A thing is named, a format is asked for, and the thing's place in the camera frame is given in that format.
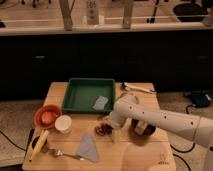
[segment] small bowl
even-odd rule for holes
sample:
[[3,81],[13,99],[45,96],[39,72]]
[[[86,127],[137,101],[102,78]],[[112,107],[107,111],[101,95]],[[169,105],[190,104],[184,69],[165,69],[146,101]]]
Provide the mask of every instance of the small bowl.
[[70,116],[62,115],[55,121],[55,128],[62,134],[68,134],[71,131],[72,119]]
[[34,115],[34,124],[42,129],[52,128],[56,119],[61,115],[62,111],[56,105],[42,106]]

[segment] cable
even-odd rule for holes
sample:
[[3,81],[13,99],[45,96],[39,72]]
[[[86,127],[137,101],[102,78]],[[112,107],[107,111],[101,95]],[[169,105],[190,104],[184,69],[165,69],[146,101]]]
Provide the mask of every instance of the cable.
[[15,144],[5,133],[3,133],[1,130],[0,130],[0,133],[11,143],[13,144],[16,148],[19,148],[20,150],[23,150],[23,151],[27,151],[26,149],[22,148],[22,147],[19,147],[17,144]]
[[186,162],[186,160],[184,160],[184,158],[182,158],[181,156],[179,156],[177,154],[173,154],[173,156],[181,159],[184,162],[184,164],[186,165],[186,167],[188,168],[188,170],[191,171],[191,168],[190,168],[189,164]]
[[187,113],[187,114],[190,113],[190,112],[189,112],[189,108],[190,108],[190,107],[195,107],[195,105],[194,105],[194,104],[190,104],[190,105],[186,106],[186,113]]
[[17,0],[17,2],[11,4],[10,6],[6,6],[6,7],[2,7],[0,9],[8,9],[8,8],[12,8],[15,7],[16,5],[18,5],[20,3],[20,0]]
[[191,151],[195,148],[195,143],[192,144],[192,147],[191,147],[190,149],[185,150],[185,151],[179,150],[179,149],[175,148],[173,145],[170,145],[170,147],[171,147],[173,150],[175,150],[175,151],[177,151],[177,152],[179,152],[179,153],[189,153],[189,152],[191,152]]

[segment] cabinet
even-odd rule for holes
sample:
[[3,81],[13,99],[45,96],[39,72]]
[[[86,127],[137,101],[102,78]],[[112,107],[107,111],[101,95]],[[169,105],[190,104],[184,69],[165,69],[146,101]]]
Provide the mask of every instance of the cabinet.
[[157,91],[213,87],[212,30],[0,37],[0,98],[44,98],[71,77],[153,82]]

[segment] spoon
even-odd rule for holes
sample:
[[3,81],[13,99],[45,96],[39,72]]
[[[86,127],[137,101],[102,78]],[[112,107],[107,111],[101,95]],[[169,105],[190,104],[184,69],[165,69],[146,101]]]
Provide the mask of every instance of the spoon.
[[60,149],[49,149],[50,153],[53,155],[53,157],[60,157],[60,156],[67,156],[67,157],[72,157],[74,159],[78,160],[84,160],[81,156],[79,155],[71,155],[71,154],[65,154],[63,153]]
[[122,88],[122,89],[126,89],[127,91],[130,91],[130,90],[137,90],[137,91],[147,92],[147,93],[150,93],[150,94],[156,94],[156,93],[157,93],[155,90],[146,89],[146,88],[138,87],[138,86],[134,86],[134,85],[129,84],[129,83],[126,83],[126,82],[123,82],[123,83],[121,84],[121,88]]

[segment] label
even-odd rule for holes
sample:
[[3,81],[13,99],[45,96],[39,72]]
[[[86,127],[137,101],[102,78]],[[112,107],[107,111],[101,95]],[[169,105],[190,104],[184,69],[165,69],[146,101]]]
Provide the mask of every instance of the label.
[[98,0],[86,0],[87,24],[99,24]]
[[158,162],[159,165],[169,165],[169,162],[166,161],[166,156],[164,154],[160,154],[160,161]]

